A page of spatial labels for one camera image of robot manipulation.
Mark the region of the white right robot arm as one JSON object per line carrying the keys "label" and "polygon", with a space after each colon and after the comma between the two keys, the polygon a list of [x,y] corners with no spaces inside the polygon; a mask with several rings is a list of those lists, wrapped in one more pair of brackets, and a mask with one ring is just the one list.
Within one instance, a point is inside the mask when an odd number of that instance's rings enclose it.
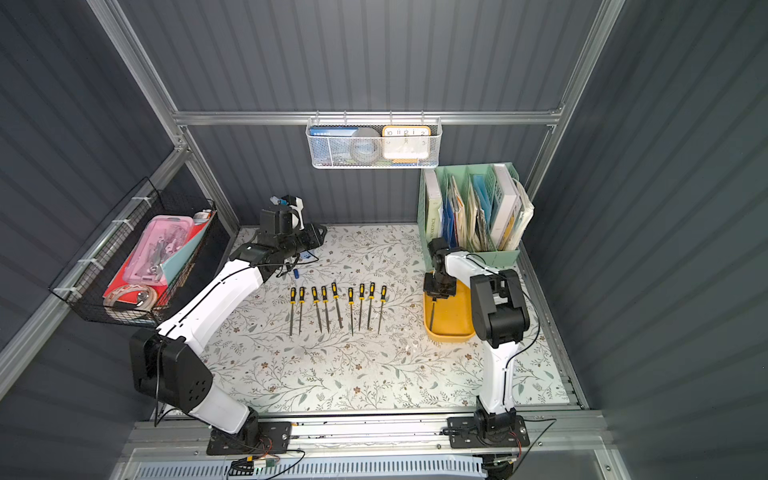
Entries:
{"label": "white right robot arm", "polygon": [[423,292],[434,304],[457,294],[459,285],[469,290],[471,323],[483,342],[483,384],[474,417],[480,434],[506,431],[517,412],[512,394],[514,361],[524,333],[530,328],[520,278],[512,269],[500,270],[481,257],[451,248],[443,238],[427,244],[433,270],[427,273]]}

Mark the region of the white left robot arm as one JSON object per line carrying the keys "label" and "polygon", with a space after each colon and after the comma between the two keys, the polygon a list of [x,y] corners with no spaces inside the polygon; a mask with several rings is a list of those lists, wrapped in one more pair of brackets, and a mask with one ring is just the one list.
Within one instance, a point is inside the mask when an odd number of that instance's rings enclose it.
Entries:
{"label": "white left robot arm", "polygon": [[129,342],[134,388],[229,435],[253,436],[258,414],[216,386],[202,354],[224,321],[278,270],[323,245],[327,228],[303,219],[303,201],[287,195],[261,211],[253,240],[240,245],[187,305]]}

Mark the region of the yellow plastic storage tray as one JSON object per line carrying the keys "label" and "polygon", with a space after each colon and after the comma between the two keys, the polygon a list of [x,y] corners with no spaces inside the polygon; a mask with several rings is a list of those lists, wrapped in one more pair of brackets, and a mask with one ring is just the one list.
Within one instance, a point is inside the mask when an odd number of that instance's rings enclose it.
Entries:
{"label": "yellow plastic storage tray", "polygon": [[428,330],[432,298],[426,293],[423,294],[424,327],[427,336],[435,342],[461,343],[475,336],[470,290],[461,282],[458,282],[456,287],[455,296],[437,300],[432,332]]}

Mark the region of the green file organizer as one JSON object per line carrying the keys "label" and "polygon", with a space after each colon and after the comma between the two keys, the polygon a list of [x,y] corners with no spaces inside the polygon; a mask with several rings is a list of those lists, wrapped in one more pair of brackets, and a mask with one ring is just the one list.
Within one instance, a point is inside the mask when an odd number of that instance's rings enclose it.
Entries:
{"label": "green file organizer", "polygon": [[[513,165],[504,164],[518,179]],[[477,254],[487,264],[506,269],[515,265],[519,247],[499,251],[491,240],[492,194],[490,177],[494,164],[443,166],[422,171],[417,223],[422,256],[432,269],[427,244],[444,238],[451,248]]]}

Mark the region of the blue box in mesh basket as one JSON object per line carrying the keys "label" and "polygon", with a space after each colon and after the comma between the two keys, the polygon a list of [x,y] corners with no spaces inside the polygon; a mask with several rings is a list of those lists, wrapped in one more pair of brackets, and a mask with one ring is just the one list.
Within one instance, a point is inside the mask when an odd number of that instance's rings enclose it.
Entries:
{"label": "blue box in mesh basket", "polygon": [[312,163],[329,166],[350,161],[350,139],[357,130],[350,126],[310,126],[307,139]]}

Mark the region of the pink plastic tool case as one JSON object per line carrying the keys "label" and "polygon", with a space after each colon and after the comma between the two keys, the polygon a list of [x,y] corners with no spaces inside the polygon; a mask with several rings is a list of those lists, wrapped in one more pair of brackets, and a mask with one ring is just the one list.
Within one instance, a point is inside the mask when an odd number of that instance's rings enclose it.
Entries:
{"label": "pink plastic tool case", "polygon": [[136,285],[166,285],[164,263],[187,243],[193,226],[193,219],[188,216],[153,217],[124,269],[123,281]]}

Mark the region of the white book in organizer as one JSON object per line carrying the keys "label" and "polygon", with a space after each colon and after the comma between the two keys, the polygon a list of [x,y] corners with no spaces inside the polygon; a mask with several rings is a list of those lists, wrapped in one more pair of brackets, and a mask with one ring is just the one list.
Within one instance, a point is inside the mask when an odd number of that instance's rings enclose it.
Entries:
{"label": "white book in organizer", "polygon": [[494,164],[492,172],[491,240],[499,251],[516,250],[533,219],[534,206],[523,185],[506,165]]}

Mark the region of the grey tape roll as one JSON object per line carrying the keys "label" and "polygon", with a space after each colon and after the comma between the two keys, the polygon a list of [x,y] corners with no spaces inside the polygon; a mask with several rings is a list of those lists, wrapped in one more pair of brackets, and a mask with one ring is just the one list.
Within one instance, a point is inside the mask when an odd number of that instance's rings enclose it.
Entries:
{"label": "grey tape roll", "polygon": [[374,128],[358,128],[349,141],[350,158],[358,164],[373,164],[379,159],[380,151],[380,134]]}

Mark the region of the red folder in basket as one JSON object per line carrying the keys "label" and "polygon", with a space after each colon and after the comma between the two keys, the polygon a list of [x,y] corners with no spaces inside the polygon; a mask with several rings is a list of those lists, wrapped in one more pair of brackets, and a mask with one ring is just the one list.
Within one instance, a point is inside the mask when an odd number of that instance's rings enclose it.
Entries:
{"label": "red folder in basket", "polygon": [[173,283],[178,280],[182,272],[187,267],[193,254],[198,249],[203,240],[208,227],[216,212],[212,209],[204,209],[196,212],[191,217],[194,222],[192,231],[189,233],[187,243],[169,260],[164,263],[164,271],[167,275],[168,283],[162,286],[136,285],[128,284],[123,281],[123,272],[131,255],[124,261],[116,275],[108,284],[103,294],[103,305],[107,311],[115,317],[125,315],[136,316],[155,307],[164,306],[168,303]]}

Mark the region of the yellow white clock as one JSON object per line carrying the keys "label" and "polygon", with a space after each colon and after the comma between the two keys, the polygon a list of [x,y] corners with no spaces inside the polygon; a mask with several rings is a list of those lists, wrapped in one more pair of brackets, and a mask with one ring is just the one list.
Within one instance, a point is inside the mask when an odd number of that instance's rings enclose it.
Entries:
{"label": "yellow white clock", "polygon": [[382,154],[387,160],[415,162],[430,155],[429,126],[388,125],[382,129]]}

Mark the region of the white mesh wall basket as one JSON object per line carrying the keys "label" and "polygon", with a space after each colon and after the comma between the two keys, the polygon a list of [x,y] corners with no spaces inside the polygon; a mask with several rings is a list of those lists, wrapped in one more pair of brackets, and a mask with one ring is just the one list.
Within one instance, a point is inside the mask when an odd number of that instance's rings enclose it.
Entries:
{"label": "white mesh wall basket", "polygon": [[389,117],[339,124],[315,117],[305,135],[318,169],[433,169],[439,165],[443,134],[438,117]]}

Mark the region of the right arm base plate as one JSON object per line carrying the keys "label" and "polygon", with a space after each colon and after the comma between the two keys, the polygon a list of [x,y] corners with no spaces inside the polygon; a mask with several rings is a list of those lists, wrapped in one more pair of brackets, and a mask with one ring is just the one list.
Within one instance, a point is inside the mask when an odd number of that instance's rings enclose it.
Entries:
{"label": "right arm base plate", "polygon": [[511,413],[449,417],[441,434],[449,438],[453,449],[521,449],[530,445],[524,419]]}

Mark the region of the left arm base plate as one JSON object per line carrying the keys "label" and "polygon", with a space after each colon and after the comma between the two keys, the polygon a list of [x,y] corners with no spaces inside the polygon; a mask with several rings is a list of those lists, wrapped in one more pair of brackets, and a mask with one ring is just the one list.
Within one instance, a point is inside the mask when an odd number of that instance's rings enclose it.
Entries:
{"label": "left arm base plate", "polygon": [[213,429],[206,448],[209,456],[283,454],[288,450],[291,422],[255,421],[240,432],[229,434]]}

